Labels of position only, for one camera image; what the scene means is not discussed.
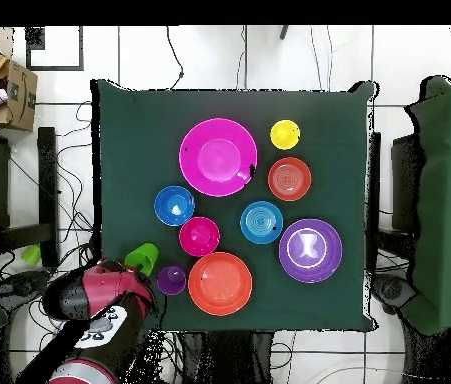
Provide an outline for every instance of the orange plate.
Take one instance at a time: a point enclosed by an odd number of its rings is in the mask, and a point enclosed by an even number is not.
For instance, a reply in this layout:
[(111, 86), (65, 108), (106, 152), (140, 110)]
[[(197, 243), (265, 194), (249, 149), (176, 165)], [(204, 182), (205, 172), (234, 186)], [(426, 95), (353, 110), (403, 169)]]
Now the orange plate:
[(276, 161), (268, 174), (271, 192), (286, 202), (301, 199), (310, 188), (312, 177), (307, 164), (296, 158)]
[(252, 292), (252, 276), (244, 262), (225, 252), (199, 259), (188, 278), (195, 305), (211, 315), (224, 316), (241, 309)]

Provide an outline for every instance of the green cup on floor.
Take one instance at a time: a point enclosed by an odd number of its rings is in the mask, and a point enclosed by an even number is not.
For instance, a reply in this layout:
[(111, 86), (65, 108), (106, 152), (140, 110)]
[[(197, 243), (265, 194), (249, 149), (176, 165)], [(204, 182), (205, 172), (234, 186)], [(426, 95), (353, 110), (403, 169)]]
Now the green cup on floor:
[(154, 269), (159, 250), (152, 243), (144, 243), (125, 257), (124, 265), (135, 266), (147, 277)]
[(28, 246), (26, 250), (22, 252), (21, 258), (30, 265), (36, 265), (40, 260), (40, 245), (33, 244)]

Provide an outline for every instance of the pink plate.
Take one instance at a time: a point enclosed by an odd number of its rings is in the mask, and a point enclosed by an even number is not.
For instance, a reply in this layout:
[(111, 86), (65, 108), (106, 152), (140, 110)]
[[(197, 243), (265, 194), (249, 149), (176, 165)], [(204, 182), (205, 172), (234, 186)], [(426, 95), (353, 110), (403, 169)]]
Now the pink plate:
[(222, 197), (250, 181), (257, 147), (237, 122), (214, 118), (193, 127), (182, 141), (179, 164), (186, 181), (200, 193)]
[(192, 256), (205, 256), (214, 252), (219, 241), (218, 226), (203, 216), (191, 218), (179, 232), (181, 247)]

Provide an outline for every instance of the blue plate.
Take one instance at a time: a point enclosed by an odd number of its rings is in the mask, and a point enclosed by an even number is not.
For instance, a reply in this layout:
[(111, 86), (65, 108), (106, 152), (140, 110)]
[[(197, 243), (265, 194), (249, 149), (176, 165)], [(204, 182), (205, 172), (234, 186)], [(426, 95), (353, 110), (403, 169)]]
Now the blue plate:
[(241, 231), (255, 244), (267, 244), (282, 232), (282, 213), (273, 203), (253, 202), (241, 214)]
[(159, 220), (171, 227), (184, 224), (193, 215), (195, 199), (184, 187), (168, 186), (161, 190), (154, 201), (154, 212)]

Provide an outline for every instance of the floor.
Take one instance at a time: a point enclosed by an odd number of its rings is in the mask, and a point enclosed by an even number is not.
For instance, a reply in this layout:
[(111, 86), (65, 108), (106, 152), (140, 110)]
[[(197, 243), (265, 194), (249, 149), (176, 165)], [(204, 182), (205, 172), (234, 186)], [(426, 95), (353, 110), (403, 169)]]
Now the floor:
[[(382, 134), (381, 209), (390, 212), (392, 181), (390, 146), (393, 139), (410, 134), (413, 126), (403, 106), (417, 101), (420, 82), (427, 76), (444, 74), (451, 78), (451, 27), (448, 26), (290, 26), (285, 40), (279, 39), (281, 25), (248, 26), (248, 54), (245, 60), (242, 25), (180, 26), (170, 28), (170, 38), (184, 77), (176, 88), (281, 88), (285, 90), (348, 90), (354, 83), (374, 80), (380, 92), (374, 105), (374, 129)], [(15, 28), (13, 59), (26, 63), (24, 28)], [(31, 52), (31, 65), (57, 67), (35, 71), (38, 75), (35, 130), (24, 133), (4, 130), (14, 160), (34, 180), (38, 179), (36, 128), (54, 126), (58, 150), (90, 143), (90, 129), (84, 128), (91, 116), (89, 81), (105, 78), (130, 89), (171, 87), (179, 66), (167, 41), (165, 27), (84, 27), (84, 70), (59, 70), (79, 63), (78, 27), (46, 27), (45, 50)], [(314, 58), (314, 49), (319, 72)], [(91, 148), (64, 151), (60, 163), (82, 181), (80, 210), (93, 222)], [(64, 174), (78, 191), (75, 178)], [(38, 198), (33, 182), (10, 164), (11, 225), (38, 222)], [(65, 208), (72, 203), (68, 184), (60, 179), (60, 200)], [(380, 226), (391, 228), (390, 215), (380, 214)], [(60, 210), (61, 255), (89, 238), (88, 232), (65, 231), (68, 216)], [(0, 264), (10, 255), (2, 255)], [(20, 255), (7, 271), (31, 269)], [(379, 261), (379, 265), (390, 265)], [(77, 266), (77, 255), (63, 264)], [(33, 318), (45, 328), (35, 323)], [(274, 384), (398, 384), (404, 362), (404, 342), (399, 320), (383, 313), (371, 299), (366, 309), (378, 328), (370, 333), (280, 331), (274, 344), (272, 376)], [(15, 373), (44, 347), (52, 337), (53, 324), (39, 310), (38, 303), (18, 310), (13, 321), (10, 358)], [(164, 378), (171, 380), (173, 367), (166, 365)]]

